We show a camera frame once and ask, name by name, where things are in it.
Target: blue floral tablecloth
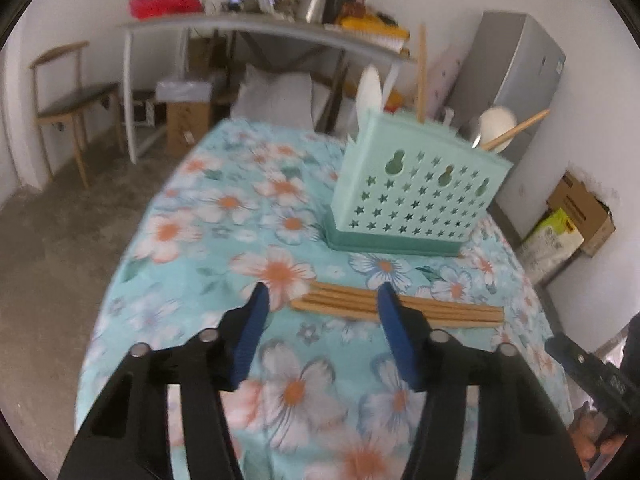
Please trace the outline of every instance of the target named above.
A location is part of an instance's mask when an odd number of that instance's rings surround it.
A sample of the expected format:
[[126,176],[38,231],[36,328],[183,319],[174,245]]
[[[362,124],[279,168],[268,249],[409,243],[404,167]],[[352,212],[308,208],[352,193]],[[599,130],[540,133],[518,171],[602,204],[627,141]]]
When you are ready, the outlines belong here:
[[[310,280],[361,288],[390,281],[405,294],[504,307],[497,329],[450,330],[468,346],[513,342],[569,421],[562,370],[529,280],[491,218],[457,258],[341,253],[321,239],[343,146],[313,133],[226,121],[152,200],[114,274],[79,381],[79,427],[107,378],[138,341],[183,343],[244,304],[257,281],[272,313],[249,378],[223,402],[245,478],[400,478],[423,394],[398,377],[378,324],[296,312]],[[179,394],[170,389],[177,480],[188,478]],[[478,391],[470,388],[459,478],[470,477]]]

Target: wooden chair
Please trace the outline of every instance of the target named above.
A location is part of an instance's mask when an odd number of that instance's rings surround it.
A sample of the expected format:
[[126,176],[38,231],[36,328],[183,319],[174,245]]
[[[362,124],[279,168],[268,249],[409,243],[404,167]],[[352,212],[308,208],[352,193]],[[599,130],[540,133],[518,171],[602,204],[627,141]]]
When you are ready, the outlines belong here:
[[[38,128],[38,138],[42,156],[44,157],[49,178],[53,178],[51,164],[47,156],[47,150],[44,144],[44,134],[42,126],[44,124],[63,123],[70,128],[72,140],[74,144],[74,155],[78,171],[82,178],[82,184],[85,189],[89,189],[89,181],[86,176],[84,160],[82,160],[82,150],[86,149],[88,141],[86,136],[86,123],[84,122],[84,110],[89,106],[102,101],[104,98],[110,98],[110,107],[113,111],[113,120],[115,122],[116,137],[121,152],[124,152],[124,141],[122,137],[122,124],[120,122],[120,99],[118,89],[120,85],[117,82],[98,83],[90,86],[82,86],[82,50],[89,45],[88,41],[80,41],[79,43],[71,43],[63,46],[57,46],[42,54],[38,59],[30,65],[32,81],[33,81],[33,106],[35,113],[36,126]],[[38,104],[38,67],[54,61],[60,57],[75,54],[76,56],[76,89],[71,93],[56,100],[44,110],[40,110]]]

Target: red bag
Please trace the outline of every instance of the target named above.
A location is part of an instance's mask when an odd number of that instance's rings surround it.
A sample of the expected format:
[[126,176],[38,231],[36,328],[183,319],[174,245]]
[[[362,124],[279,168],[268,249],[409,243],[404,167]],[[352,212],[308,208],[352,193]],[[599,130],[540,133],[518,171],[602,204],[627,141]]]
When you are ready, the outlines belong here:
[[129,12],[134,18],[145,20],[168,14],[204,12],[200,0],[129,0]]

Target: wooden chopstick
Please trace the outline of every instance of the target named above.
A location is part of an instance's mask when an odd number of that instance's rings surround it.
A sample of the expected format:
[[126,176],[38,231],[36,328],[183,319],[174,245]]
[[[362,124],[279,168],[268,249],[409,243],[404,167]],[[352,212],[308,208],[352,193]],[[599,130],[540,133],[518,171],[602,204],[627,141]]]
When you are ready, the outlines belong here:
[[[376,301],[366,298],[354,298],[346,294],[337,294],[334,292],[323,291],[324,293],[318,293],[312,291],[305,294],[302,297],[303,301],[310,303],[326,304],[335,306],[338,308],[346,308],[349,310],[360,310],[363,312],[377,312],[378,306]],[[482,312],[474,310],[453,310],[451,308],[439,308],[437,306],[413,306],[405,305],[414,310],[419,310],[427,317],[436,317],[441,319],[466,319],[473,321],[490,321],[490,322],[502,322],[503,315],[500,309],[496,309],[496,312]]]
[[[353,286],[312,282],[302,298],[292,301],[297,310],[347,319],[379,321],[377,292]],[[504,311],[490,305],[456,303],[400,295],[401,303],[418,310],[432,326],[448,328],[495,327],[504,322]]]
[[[377,292],[375,290],[365,290],[363,288],[356,288],[354,286],[334,285],[333,283],[323,282],[311,282],[311,287],[314,293],[318,293],[320,290],[329,290],[337,294],[349,294],[350,296],[360,296],[364,298],[373,298],[374,303],[376,301]],[[404,294],[399,295],[400,301],[406,306],[422,306],[431,305],[441,308],[450,308],[452,310],[473,310],[475,312],[490,312],[490,313],[502,313],[503,310],[497,306],[491,306],[487,304],[474,304],[474,303],[457,303],[455,301],[441,301],[432,300],[429,298],[416,298],[415,296],[406,296]]]
[[315,314],[326,314],[327,316],[346,317],[347,319],[358,319],[365,321],[380,322],[377,312],[365,312],[363,310],[348,310],[344,307],[312,303],[304,300],[291,300],[291,307],[296,310],[313,312]]
[[427,27],[420,24],[418,35],[418,96],[415,104],[415,118],[424,123],[427,115]]
[[485,142],[484,144],[480,144],[480,149],[485,150],[486,152],[490,152],[491,150],[494,150],[495,148],[500,146],[502,143],[507,142],[507,140],[509,139],[513,139],[513,137],[515,137],[520,132],[526,130],[530,126],[533,126],[537,122],[544,119],[546,116],[550,114],[550,112],[551,110],[549,110],[549,108],[547,108],[546,110],[542,110],[541,112],[535,114],[533,117],[530,117],[523,123],[520,123],[517,126],[513,127],[511,130],[504,132],[501,136],[495,137],[495,139],[490,140],[489,142]]
[[[404,306],[419,310],[425,316],[441,317],[443,319],[469,319],[469,320],[487,320],[502,321],[503,312],[500,308],[486,312],[474,308],[451,308],[450,306],[439,306],[431,303],[408,303],[404,301],[405,297],[400,297],[400,301]],[[365,296],[350,296],[347,293],[334,292],[332,290],[312,289],[311,292],[305,294],[303,299],[306,301],[314,301],[316,303],[332,304],[335,306],[345,306],[354,310],[365,310],[368,312],[376,312],[378,306],[376,299],[366,298]]]
[[[314,314],[380,322],[380,318],[378,317],[377,312],[350,310],[348,308],[345,308],[344,306],[331,306],[306,300],[292,300],[291,307],[295,310],[313,312]],[[441,319],[429,316],[425,317],[429,321],[429,324],[431,326],[441,328],[492,328],[495,326],[500,326],[502,324],[498,321],[474,321],[464,319]]]

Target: metal pot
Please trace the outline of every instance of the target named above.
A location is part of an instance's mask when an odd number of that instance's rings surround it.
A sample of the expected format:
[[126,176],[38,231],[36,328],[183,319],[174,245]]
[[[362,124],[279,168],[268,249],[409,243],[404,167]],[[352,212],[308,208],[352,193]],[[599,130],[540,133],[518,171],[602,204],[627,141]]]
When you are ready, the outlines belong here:
[[296,12],[296,19],[300,22],[322,23],[326,0],[303,0]]

